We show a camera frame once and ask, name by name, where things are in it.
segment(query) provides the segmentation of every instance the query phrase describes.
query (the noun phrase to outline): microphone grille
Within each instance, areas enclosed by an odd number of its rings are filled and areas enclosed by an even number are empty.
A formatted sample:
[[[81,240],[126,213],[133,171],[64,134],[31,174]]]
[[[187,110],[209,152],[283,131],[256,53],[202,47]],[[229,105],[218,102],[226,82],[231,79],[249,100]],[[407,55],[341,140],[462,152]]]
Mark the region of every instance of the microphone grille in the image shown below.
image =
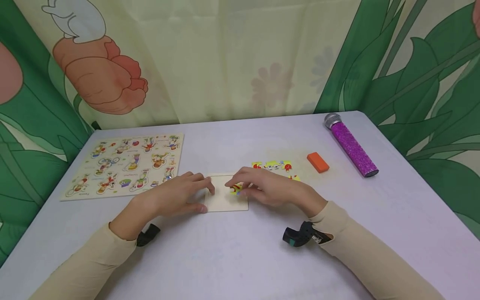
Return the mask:
[[[331,129],[333,124],[336,124],[336,123],[339,123],[342,121],[342,119],[340,118],[340,115],[335,113],[335,112],[331,112],[329,113],[328,115],[325,116],[325,126],[328,128],[328,129]]]

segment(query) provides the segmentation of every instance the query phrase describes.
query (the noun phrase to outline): left hand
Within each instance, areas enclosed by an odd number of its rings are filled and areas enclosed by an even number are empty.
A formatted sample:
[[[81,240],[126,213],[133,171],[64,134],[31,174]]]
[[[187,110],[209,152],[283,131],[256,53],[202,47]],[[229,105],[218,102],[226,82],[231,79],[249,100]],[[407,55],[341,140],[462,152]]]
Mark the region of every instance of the left hand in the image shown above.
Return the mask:
[[[187,172],[159,186],[136,195],[120,214],[110,222],[110,230],[123,240],[134,240],[143,227],[157,216],[176,216],[186,213],[206,213],[200,203],[187,203],[199,190],[207,188],[211,194],[215,187],[210,177]]]
[[[205,178],[202,173],[187,172],[137,195],[132,201],[143,203],[145,211],[151,214],[152,219],[157,216],[206,213],[205,205],[187,203],[191,196],[204,188],[208,188],[211,194],[215,193],[210,177]]]

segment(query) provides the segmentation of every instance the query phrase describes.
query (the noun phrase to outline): eraser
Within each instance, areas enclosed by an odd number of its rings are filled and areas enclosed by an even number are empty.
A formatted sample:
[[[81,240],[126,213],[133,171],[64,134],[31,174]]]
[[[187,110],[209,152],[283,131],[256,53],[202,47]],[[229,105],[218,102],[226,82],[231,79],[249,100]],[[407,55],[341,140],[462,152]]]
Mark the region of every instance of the eraser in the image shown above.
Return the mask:
[[[307,159],[319,173],[325,172],[330,168],[324,159],[316,152],[308,154]]]

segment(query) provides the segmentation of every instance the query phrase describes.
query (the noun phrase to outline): backdrop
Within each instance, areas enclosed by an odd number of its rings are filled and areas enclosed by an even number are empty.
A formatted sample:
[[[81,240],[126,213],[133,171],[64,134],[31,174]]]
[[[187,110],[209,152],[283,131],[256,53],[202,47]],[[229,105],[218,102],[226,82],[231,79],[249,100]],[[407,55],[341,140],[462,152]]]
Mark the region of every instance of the backdrop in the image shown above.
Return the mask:
[[[480,237],[479,36],[480,0],[0,0],[0,264],[93,129],[343,110]]]

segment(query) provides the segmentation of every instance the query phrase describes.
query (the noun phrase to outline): cartoon character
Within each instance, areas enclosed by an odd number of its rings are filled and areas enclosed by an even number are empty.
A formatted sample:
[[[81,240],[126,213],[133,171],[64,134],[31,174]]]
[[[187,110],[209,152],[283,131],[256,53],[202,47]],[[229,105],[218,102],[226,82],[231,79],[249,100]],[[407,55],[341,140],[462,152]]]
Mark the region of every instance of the cartoon character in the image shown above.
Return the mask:
[[[163,155],[152,154],[153,168],[154,169],[161,168],[166,163],[166,160],[164,158],[169,156],[169,155],[170,155],[169,152],[165,152],[165,154],[163,154]]]
[[[110,159],[110,158],[101,158],[99,161],[98,161],[98,165],[100,166],[100,168],[95,171],[95,176],[100,176],[103,174],[103,171],[105,171],[105,169],[108,169],[109,167],[111,167],[112,165],[115,165],[116,163],[118,163],[120,161],[120,157],[116,157],[114,159]]]
[[[140,153],[136,153],[133,155],[132,160],[128,165],[126,165],[123,170],[124,171],[133,171],[138,168],[138,162],[140,161]]]
[[[107,189],[113,190],[113,188],[115,188],[115,179],[117,178],[117,174],[113,176],[112,174],[112,172],[107,173],[107,179],[98,184],[100,188],[98,191],[96,191],[97,194],[102,195]]]
[[[142,148],[144,149],[145,153],[148,153],[153,147],[155,147],[156,142],[154,142],[153,137],[146,138],[144,141],[145,145],[142,145]]]
[[[101,39],[107,30],[102,14],[88,0],[48,0],[42,10],[52,15],[63,37],[73,37],[75,44]]]
[[[126,186],[129,186],[131,182],[132,181],[130,179],[124,179],[124,180],[120,181],[119,184],[120,184],[121,187],[124,188]]]
[[[243,186],[242,186],[241,183],[234,184],[234,185],[230,188],[230,194],[240,195],[240,191],[241,191],[242,188],[243,188]]]
[[[101,142],[97,147],[92,152],[92,158],[98,157],[100,154],[104,153],[106,148],[105,148],[105,142]]]
[[[78,193],[78,192],[83,192],[85,191],[85,189],[87,188],[88,184],[87,181],[88,181],[88,177],[90,176],[90,174],[84,174],[84,177],[78,181],[74,186],[72,186],[72,189],[69,190],[65,196],[67,197],[70,197],[72,196],[73,194],[75,193]]]
[[[165,169],[165,177],[162,182],[169,181],[175,177],[175,175],[173,175],[173,170],[175,170],[175,167],[167,167]]]
[[[269,170],[269,171],[271,171],[271,170],[278,170],[278,169],[280,169],[280,164],[279,164],[277,161],[275,161],[275,160],[271,160],[271,161],[267,161],[267,162],[265,163],[265,166],[263,166],[263,168],[264,168],[264,169],[267,169],[267,170]]]
[[[150,171],[150,169],[142,170],[139,179],[137,179],[137,181],[129,188],[131,192],[141,189],[148,183],[148,171]]]
[[[168,145],[164,145],[164,148],[170,148],[171,151],[176,150],[180,144],[178,143],[179,137],[176,135],[171,135],[168,137],[170,140],[168,142]]]
[[[263,163],[261,161],[254,161],[252,162],[252,168],[254,169],[261,169],[263,168]]]
[[[290,172],[290,170],[292,169],[292,163],[289,160],[282,160],[280,161],[280,164],[282,165],[282,169],[287,172]]]
[[[117,154],[122,154],[124,151],[130,149],[130,146],[128,145],[128,142],[130,140],[131,139],[124,139],[121,141],[121,144],[117,147],[117,149],[115,149],[115,151],[117,151]]]

